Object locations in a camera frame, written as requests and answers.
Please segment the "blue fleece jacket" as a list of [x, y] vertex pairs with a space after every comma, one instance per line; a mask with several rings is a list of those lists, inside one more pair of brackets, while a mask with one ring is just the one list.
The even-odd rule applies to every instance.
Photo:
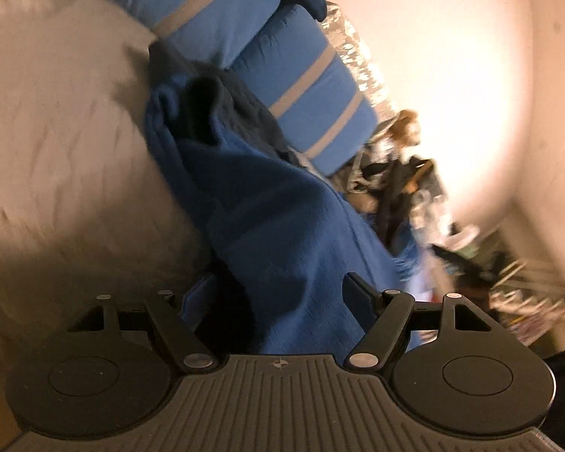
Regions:
[[378, 290], [426, 292], [409, 227], [383, 244], [341, 194], [300, 167], [274, 117], [233, 73], [162, 41], [149, 55], [149, 150], [241, 285], [217, 307], [225, 321], [251, 319], [257, 352], [343, 359], [363, 335], [343, 301], [349, 272]]

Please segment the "right blue striped pillow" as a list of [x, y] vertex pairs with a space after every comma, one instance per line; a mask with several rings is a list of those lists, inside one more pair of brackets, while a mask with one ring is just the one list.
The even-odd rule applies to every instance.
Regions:
[[231, 69], [276, 118], [290, 146], [326, 177], [377, 126], [350, 69], [299, 5], [281, 6]]

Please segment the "cluttered items beside bed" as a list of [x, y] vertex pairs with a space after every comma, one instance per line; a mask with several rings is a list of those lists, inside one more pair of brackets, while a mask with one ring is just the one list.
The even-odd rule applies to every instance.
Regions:
[[469, 298], [527, 346], [565, 325], [565, 285], [552, 264], [511, 253], [499, 234], [478, 244], [477, 226], [455, 223], [435, 161], [407, 154], [419, 142], [417, 113], [402, 110], [331, 180], [386, 246], [412, 234], [438, 294]]

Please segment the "grey quilted bed cover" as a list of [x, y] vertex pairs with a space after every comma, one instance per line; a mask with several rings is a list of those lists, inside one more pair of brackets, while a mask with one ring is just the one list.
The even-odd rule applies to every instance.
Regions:
[[108, 0], [0, 0], [0, 449], [22, 353], [93, 297], [183, 289], [205, 259], [142, 133], [152, 39]]

